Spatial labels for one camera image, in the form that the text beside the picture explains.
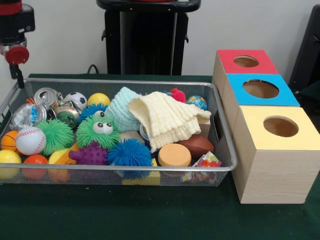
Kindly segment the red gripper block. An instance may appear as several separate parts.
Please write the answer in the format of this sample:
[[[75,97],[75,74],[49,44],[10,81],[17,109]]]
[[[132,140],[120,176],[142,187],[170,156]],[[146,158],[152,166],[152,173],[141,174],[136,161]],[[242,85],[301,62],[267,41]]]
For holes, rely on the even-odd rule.
[[[14,46],[5,53],[5,60],[10,64],[11,78],[16,80],[19,89],[23,89],[25,84],[22,71],[18,65],[25,64],[29,56],[29,51],[24,46]]]

